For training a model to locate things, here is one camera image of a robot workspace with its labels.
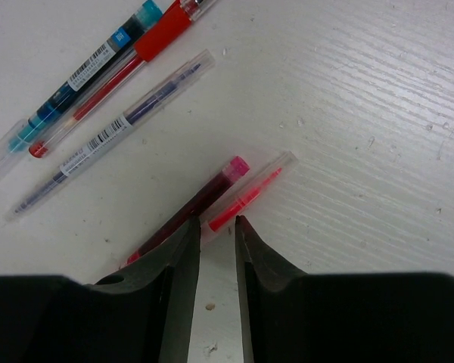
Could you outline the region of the teal blue pen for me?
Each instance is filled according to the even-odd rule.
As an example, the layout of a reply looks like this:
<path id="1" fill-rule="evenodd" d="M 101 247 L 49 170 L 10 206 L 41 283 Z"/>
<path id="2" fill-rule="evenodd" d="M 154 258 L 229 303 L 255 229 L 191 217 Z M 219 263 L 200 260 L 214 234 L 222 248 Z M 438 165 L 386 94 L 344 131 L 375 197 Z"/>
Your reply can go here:
<path id="1" fill-rule="evenodd" d="M 28 148 L 132 53 L 133 45 L 166 13 L 171 1 L 146 1 L 27 119 L 19 121 L 0 140 L 0 180 Z"/>

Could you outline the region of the dark blue clear pen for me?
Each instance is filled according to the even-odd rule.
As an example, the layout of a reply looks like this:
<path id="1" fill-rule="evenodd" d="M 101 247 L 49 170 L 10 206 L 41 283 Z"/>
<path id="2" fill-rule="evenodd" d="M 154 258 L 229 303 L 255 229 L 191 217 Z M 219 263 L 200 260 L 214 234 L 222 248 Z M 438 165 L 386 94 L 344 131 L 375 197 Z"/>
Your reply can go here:
<path id="1" fill-rule="evenodd" d="M 215 59 L 208 50 L 202 51 L 183 64 L 62 162 L 47 180 L 5 213 L 5 221 L 15 222 L 27 213 L 38 209 L 198 81 L 214 65 Z"/>

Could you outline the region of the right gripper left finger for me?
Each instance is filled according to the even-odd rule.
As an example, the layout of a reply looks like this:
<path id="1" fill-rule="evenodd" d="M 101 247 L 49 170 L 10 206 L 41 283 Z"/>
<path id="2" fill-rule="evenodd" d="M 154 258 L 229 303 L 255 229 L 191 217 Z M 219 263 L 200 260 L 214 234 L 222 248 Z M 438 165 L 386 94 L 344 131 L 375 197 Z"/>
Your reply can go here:
<path id="1" fill-rule="evenodd" d="M 200 236 L 189 219 L 95 284 L 0 276 L 0 362 L 187 361 Z"/>

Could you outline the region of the bright red clear pen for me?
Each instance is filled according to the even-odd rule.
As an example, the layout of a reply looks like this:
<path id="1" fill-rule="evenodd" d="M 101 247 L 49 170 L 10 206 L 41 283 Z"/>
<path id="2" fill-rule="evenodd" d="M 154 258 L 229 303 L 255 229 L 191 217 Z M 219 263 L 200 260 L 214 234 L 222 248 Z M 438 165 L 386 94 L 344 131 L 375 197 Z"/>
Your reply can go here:
<path id="1" fill-rule="evenodd" d="M 241 188 L 211 206 L 201 218 L 201 247 L 216 239 L 224 229 L 230 228 L 237 216 L 265 194 L 270 185 L 287 175 L 297 162 L 298 159 L 291 151 L 281 153 Z"/>

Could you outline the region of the red grip gel pen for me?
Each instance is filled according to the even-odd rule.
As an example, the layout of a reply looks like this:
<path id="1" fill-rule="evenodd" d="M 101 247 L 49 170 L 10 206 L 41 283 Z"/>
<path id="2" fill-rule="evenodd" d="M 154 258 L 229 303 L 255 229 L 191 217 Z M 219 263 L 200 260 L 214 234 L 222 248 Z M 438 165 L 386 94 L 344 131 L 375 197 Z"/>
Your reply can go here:
<path id="1" fill-rule="evenodd" d="M 30 147 L 30 155 L 41 159 L 54 150 L 90 113 L 101 105 L 135 72 L 150 63 L 196 22 L 214 1 L 174 1 L 156 23 L 141 35 L 132 52 L 116 65 L 86 99 L 74 107 L 72 116 L 52 127 Z"/>

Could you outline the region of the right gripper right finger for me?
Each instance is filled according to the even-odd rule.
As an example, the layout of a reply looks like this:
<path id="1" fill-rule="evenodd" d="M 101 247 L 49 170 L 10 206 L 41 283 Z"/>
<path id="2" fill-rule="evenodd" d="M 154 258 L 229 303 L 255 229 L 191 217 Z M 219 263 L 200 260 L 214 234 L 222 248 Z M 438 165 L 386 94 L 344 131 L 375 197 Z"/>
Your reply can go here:
<path id="1" fill-rule="evenodd" d="M 246 362 L 454 362 L 454 277 L 310 275 L 235 221 Z"/>

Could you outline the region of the dark red pen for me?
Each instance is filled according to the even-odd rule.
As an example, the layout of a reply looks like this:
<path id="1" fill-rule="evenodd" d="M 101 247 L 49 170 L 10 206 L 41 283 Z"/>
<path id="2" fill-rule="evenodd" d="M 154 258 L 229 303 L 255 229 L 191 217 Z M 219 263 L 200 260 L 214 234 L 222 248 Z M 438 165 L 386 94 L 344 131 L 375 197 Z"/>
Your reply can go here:
<path id="1" fill-rule="evenodd" d="M 240 156 L 231 159 L 179 211 L 135 250 L 120 268 L 131 265 L 146 253 L 161 245 L 190 217 L 201 216 L 249 170 L 249 165 Z"/>

